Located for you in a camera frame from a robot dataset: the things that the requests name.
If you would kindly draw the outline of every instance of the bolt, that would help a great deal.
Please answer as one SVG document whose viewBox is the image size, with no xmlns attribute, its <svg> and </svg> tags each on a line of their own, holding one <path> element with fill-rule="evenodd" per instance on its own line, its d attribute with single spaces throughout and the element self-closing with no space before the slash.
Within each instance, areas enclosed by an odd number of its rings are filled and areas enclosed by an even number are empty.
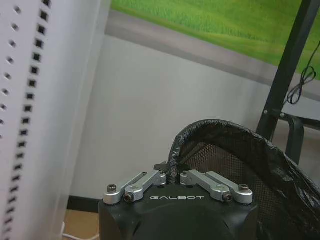
<svg viewBox="0 0 320 240">
<path fill-rule="evenodd" d="M 246 191 L 248 191 L 248 190 L 249 190 L 248 185 L 246 185 L 246 184 L 239 184 L 239 191 L 240 191 L 240 192 L 246 192 Z"/>
<path fill-rule="evenodd" d="M 230 203 L 232 201 L 232 195 L 230 192 L 225 192 L 223 195 L 222 195 L 222 200 L 225 202 L 225 203 Z"/>
<path fill-rule="evenodd" d="M 117 185 L 110 184 L 110 185 L 108 185 L 106 190 L 107 190 L 108 193 L 115 193 L 117 191 Z"/>
<path fill-rule="evenodd" d="M 134 200 L 134 196 L 130 192 L 123 195 L 123 198 L 127 203 L 131 203 Z"/>
</svg>

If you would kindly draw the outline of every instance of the wooden floor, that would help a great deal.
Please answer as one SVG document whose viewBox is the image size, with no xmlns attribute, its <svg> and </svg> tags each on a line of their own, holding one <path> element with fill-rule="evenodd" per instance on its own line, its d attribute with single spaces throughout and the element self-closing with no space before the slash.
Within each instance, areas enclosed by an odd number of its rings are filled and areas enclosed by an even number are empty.
<svg viewBox="0 0 320 240">
<path fill-rule="evenodd" d="M 97 213 L 67 210 L 64 223 L 64 233 L 80 239 L 89 239 L 99 234 Z"/>
</svg>

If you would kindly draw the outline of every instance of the wire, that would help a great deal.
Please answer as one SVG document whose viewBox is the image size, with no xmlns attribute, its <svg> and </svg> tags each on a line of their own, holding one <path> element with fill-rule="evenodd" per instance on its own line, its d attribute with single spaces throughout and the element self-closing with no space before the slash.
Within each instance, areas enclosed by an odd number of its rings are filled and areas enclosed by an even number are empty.
<svg viewBox="0 0 320 240">
<path fill-rule="evenodd" d="M 315 68 L 313 66 L 310 66 L 310 64 L 311 64 L 311 61 L 314 58 L 316 52 L 318 51 L 319 47 L 320 47 L 320 41 L 319 41 L 317 47 L 315 48 L 315 50 L 313 51 L 307 66 L 302 71 L 299 84 L 294 86 L 288 92 L 288 94 L 286 96 L 286 101 L 283 103 L 283 105 L 285 105 L 286 103 L 289 103 L 291 105 L 296 105 L 302 96 L 302 90 L 303 90 L 304 85 L 310 83 L 311 81 L 313 81 L 316 78 L 317 72 L 315 71 Z"/>
<path fill-rule="evenodd" d="M 69 235 L 69 234 L 66 234 L 66 233 L 62 234 L 62 236 L 65 237 L 65 238 L 68 238 L 68 239 L 73 239 L 73 240 L 96 240 L 96 239 L 98 239 L 100 237 L 100 234 L 95 235 L 95 236 L 93 236 L 91 238 L 88 238 L 88 239 L 78 238 L 78 237 L 75 237 L 75 236 L 72 236 L 72 235 Z"/>
</svg>

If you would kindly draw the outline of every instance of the galbot logo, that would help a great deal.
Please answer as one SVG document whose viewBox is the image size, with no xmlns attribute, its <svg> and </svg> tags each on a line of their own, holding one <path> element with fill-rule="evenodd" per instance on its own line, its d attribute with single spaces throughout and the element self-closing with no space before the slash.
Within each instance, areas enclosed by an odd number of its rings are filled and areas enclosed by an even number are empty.
<svg viewBox="0 0 320 240">
<path fill-rule="evenodd" d="M 205 196 L 151 196 L 151 200 L 195 200 L 195 199 L 204 199 Z"/>
</svg>

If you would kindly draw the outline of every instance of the rectangular slot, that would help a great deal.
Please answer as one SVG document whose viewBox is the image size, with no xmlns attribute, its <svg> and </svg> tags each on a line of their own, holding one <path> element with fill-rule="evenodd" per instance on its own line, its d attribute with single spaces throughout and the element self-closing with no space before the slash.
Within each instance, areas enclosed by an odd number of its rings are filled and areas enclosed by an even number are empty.
<svg viewBox="0 0 320 240">
<path fill-rule="evenodd" d="M 17 147 L 18 148 L 25 148 L 26 145 L 27 145 L 26 141 L 20 141 L 20 142 L 18 142 Z"/>
<path fill-rule="evenodd" d="M 29 79 L 29 87 L 36 88 L 37 87 L 37 81 Z"/>
<path fill-rule="evenodd" d="M 17 201 L 17 197 L 14 196 L 8 200 L 8 204 L 12 204 L 15 201 Z"/>
<path fill-rule="evenodd" d="M 9 232 L 11 232 L 11 230 L 12 230 L 12 228 L 11 227 L 8 227 L 8 228 L 6 228 L 5 230 L 4 230 L 4 233 L 6 234 L 6 233 L 9 233 Z"/>
<path fill-rule="evenodd" d="M 51 0 L 42 0 L 43 4 L 46 5 L 48 8 L 51 6 Z"/>
<path fill-rule="evenodd" d="M 30 118 L 29 117 L 23 117 L 21 119 L 21 123 L 22 124 L 29 124 L 30 123 Z"/>
<path fill-rule="evenodd" d="M 18 164 L 18 165 L 14 166 L 15 171 L 20 170 L 20 169 L 22 169 L 22 164 Z"/>
<path fill-rule="evenodd" d="M 4 221 L 4 224 L 5 224 L 5 225 L 6 225 L 6 224 L 9 224 L 9 223 L 11 223 L 13 220 L 14 220 L 14 219 L 13 219 L 12 217 L 10 217 L 9 219 L 7 219 L 7 220 Z"/>
<path fill-rule="evenodd" d="M 32 58 L 39 63 L 41 62 L 41 55 L 39 53 L 34 52 Z"/>
<path fill-rule="evenodd" d="M 33 100 L 33 99 L 35 99 L 35 95 L 33 93 L 27 93 L 25 95 L 25 98 L 28 100 Z"/>
<path fill-rule="evenodd" d="M 17 159 L 23 159 L 24 156 L 25 156 L 25 154 L 24 154 L 23 152 L 22 152 L 22 153 L 18 153 L 17 155 L 15 155 L 15 157 L 16 157 Z"/>
<path fill-rule="evenodd" d="M 19 190 L 19 187 L 18 186 L 14 186 L 14 187 L 10 188 L 10 193 L 16 192 L 18 190 Z"/>
<path fill-rule="evenodd" d="M 14 211 L 15 211 L 15 208 L 14 207 L 10 207 L 5 213 L 6 214 L 10 214 L 10 213 L 12 213 Z"/>
<path fill-rule="evenodd" d="M 40 39 L 35 39 L 34 45 L 35 45 L 36 47 L 38 47 L 38 48 L 41 48 L 41 49 L 44 48 L 44 42 L 41 41 Z"/>
<path fill-rule="evenodd" d="M 11 181 L 12 182 L 15 182 L 15 181 L 19 181 L 20 180 L 20 175 L 17 175 L 17 176 L 14 176 L 12 179 L 11 179 Z"/>
<path fill-rule="evenodd" d="M 28 135 L 28 130 L 24 129 L 20 131 L 20 136 L 27 136 Z"/>
<path fill-rule="evenodd" d="M 40 10 L 40 18 L 48 22 L 48 13 L 45 11 Z"/>
<path fill-rule="evenodd" d="M 37 66 L 31 66 L 30 73 L 38 75 L 39 74 L 39 68 Z"/>
<path fill-rule="evenodd" d="M 23 110 L 25 112 L 32 112 L 32 106 L 31 105 L 24 105 Z"/>
<path fill-rule="evenodd" d="M 38 24 L 38 33 L 42 34 L 42 35 L 46 35 L 46 28 L 40 24 Z"/>
</svg>

